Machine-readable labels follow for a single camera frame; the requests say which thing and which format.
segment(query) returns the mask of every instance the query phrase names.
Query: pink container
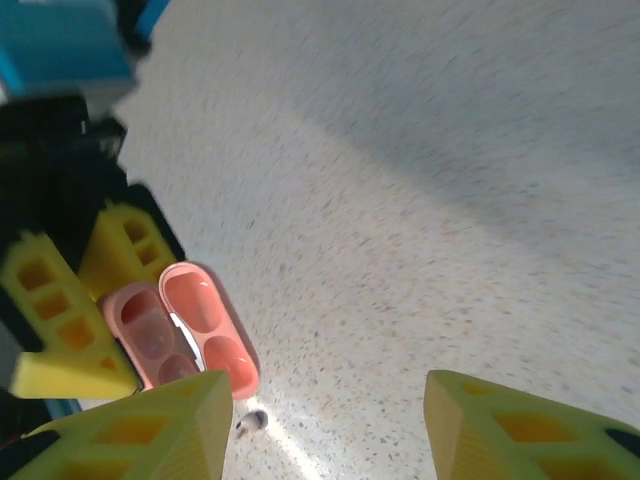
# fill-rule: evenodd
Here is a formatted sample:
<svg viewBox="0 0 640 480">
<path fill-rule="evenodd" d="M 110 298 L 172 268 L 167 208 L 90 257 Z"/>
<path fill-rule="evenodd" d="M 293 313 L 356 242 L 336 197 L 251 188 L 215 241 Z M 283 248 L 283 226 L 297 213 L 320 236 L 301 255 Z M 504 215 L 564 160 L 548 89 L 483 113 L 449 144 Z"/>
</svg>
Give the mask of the pink container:
<svg viewBox="0 0 640 480">
<path fill-rule="evenodd" d="M 200 371 L 153 285 L 132 283 L 103 297 L 98 306 L 138 371 L 143 390 Z"/>
<path fill-rule="evenodd" d="M 206 267 L 170 265 L 160 276 L 159 290 L 134 283 L 106 295 L 98 305 L 145 390 L 202 368 L 226 370 L 236 400 L 258 389 L 255 349 L 222 285 Z"/>
<path fill-rule="evenodd" d="M 251 397 L 260 384 L 255 351 L 235 311 L 227 307 L 213 272 L 190 262 L 170 265 L 160 275 L 160 296 L 189 329 L 207 370 L 226 370 L 236 400 Z"/>
</svg>

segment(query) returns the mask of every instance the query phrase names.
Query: speckled floor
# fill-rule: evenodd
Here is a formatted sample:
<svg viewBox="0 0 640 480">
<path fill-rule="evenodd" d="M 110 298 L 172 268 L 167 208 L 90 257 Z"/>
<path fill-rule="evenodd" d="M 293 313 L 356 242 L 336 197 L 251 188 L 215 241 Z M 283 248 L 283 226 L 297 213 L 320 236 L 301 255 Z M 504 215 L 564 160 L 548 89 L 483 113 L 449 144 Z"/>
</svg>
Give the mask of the speckled floor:
<svg viewBox="0 0 640 480">
<path fill-rule="evenodd" d="M 639 13 L 173 0 L 123 161 L 261 357 L 225 479 L 434 479 L 436 368 L 640 426 Z"/>
</svg>

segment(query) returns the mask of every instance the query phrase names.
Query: black plastic part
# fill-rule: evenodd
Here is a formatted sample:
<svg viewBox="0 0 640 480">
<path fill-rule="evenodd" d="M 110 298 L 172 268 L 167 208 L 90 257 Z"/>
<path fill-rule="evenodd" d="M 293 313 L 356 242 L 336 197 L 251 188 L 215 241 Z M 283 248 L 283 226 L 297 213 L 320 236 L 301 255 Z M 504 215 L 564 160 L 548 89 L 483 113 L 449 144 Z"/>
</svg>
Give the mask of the black plastic part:
<svg viewBox="0 0 640 480">
<path fill-rule="evenodd" d="M 54 430 L 21 438 L 0 449 L 0 480 L 8 480 L 60 438 Z"/>
<path fill-rule="evenodd" d="M 22 232 L 42 233 L 43 229 L 33 221 L 19 205 L 0 203 L 0 267 L 4 267 L 12 245 L 21 241 Z M 5 324 L 18 344 L 27 352 L 41 352 L 44 343 L 27 322 L 9 294 L 0 288 L 0 320 Z"/>
<path fill-rule="evenodd" d="M 44 400 L 18 398 L 0 388 L 0 445 L 6 445 L 51 420 Z"/>
<path fill-rule="evenodd" d="M 77 272 L 98 213 L 106 207 L 105 199 L 122 196 L 127 177 L 97 146 L 69 155 L 48 178 L 38 219 L 69 267 Z"/>
<path fill-rule="evenodd" d="M 176 260 L 178 262 L 183 262 L 185 260 L 186 256 L 182 245 L 180 245 L 180 242 L 164 217 L 162 210 L 160 210 L 160 207 L 153 198 L 152 193 L 146 186 L 141 183 L 129 186 L 121 201 L 147 212 L 155 222 L 158 230 L 160 230 L 160 234 L 167 242 L 167 245 L 171 249 L 171 253 L 173 253 Z"/>
<path fill-rule="evenodd" d="M 617 428 L 608 428 L 605 432 L 611 440 L 640 460 L 640 435 L 618 430 Z"/>
<path fill-rule="evenodd" d="M 12 101 L 0 106 L 0 142 L 40 138 L 88 119 L 87 105 L 77 95 Z"/>
</svg>

